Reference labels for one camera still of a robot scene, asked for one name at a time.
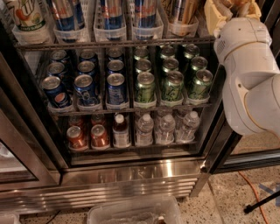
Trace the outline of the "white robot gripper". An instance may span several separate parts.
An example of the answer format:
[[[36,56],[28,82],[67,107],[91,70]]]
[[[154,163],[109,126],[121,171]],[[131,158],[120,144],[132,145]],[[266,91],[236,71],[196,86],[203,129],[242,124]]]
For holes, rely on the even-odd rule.
[[[214,50],[228,74],[278,74],[279,68],[270,50],[272,39],[260,19],[262,13],[255,1],[244,4],[246,18],[226,17],[217,10],[214,0],[206,0],[206,27],[216,37]]]

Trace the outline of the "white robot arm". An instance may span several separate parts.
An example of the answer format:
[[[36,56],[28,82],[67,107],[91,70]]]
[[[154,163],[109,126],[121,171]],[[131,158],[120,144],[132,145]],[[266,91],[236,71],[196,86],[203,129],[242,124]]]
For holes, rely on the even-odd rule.
[[[226,70],[225,116],[240,135],[280,134],[280,70],[256,0],[206,0],[206,27]]]

